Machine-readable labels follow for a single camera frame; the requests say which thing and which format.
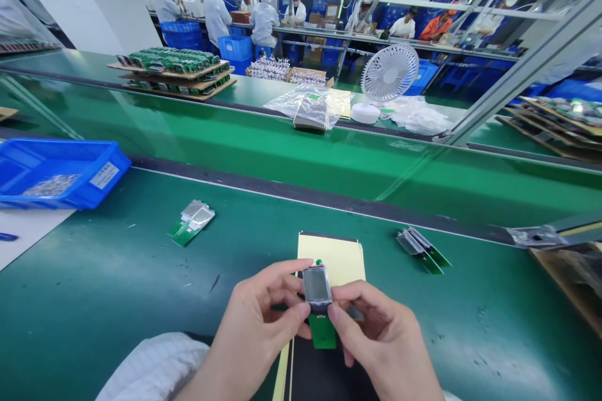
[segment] white desk fan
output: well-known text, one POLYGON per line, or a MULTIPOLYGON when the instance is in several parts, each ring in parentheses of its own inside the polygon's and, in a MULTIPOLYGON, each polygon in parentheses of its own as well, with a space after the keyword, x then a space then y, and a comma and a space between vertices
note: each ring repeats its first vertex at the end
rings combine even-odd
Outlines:
POLYGON ((414 83, 418 74, 418 54, 407 44, 382 49, 368 61, 362 74, 362 92, 366 99, 351 108, 354 121, 371 124, 381 111, 370 102, 388 102, 399 97, 414 83))

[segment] orange jacket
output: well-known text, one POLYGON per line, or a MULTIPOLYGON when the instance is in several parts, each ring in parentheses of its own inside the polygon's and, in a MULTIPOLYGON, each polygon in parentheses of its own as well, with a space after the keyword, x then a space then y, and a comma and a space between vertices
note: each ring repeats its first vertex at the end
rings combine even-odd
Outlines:
POLYGON ((420 37, 418 39, 421 41, 430 41, 433 34, 445 33, 448 31, 450 26, 452 26, 452 19, 447 19, 445 23, 439 27, 440 19, 441 16, 437 16, 435 19, 431 20, 422 33, 420 33, 420 37))

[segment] fan grille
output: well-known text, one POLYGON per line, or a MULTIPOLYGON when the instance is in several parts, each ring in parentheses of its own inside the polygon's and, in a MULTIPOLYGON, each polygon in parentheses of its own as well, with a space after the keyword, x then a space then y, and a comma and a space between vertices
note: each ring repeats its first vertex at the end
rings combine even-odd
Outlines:
POLYGON ((418 74, 418 54, 407 44, 386 47, 374 55, 362 74, 362 92, 376 102, 402 95, 418 74))

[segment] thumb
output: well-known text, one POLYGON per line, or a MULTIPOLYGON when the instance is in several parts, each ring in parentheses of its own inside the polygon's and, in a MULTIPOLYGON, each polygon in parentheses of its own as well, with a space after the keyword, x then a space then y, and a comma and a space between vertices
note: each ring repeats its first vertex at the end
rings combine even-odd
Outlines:
POLYGON ((278 321, 274 322, 274 327, 277 330, 276 341, 282 349, 299 331, 299 328, 309 316, 311 307, 308 303, 299 303, 293 307, 289 307, 284 315, 278 321))
POLYGON ((359 363, 369 358, 370 340, 364 335, 359 325, 336 304, 328 306, 328 317, 337 330, 343 346, 359 363))

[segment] hand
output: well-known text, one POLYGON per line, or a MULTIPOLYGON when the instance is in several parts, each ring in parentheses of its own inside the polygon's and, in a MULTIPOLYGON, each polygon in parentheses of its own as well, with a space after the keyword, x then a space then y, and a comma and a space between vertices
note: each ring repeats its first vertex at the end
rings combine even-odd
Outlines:
POLYGON ((331 288, 328 316, 344 347, 345 364, 362 364, 381 401, 443 401, 420 325, 412 311, 365 281, 331 288), (353 304, 364 321, 346 313, 353 304))
POLYGON ((312 263, 275 263, 234 287, 207 359, 177 401, 247 401, 295 335, 312 337, 304 323, 310 306, 295 294, 304 293, 303 280, 291 275, 312 263), (272 310, 282 303, 287 311, 272 310))

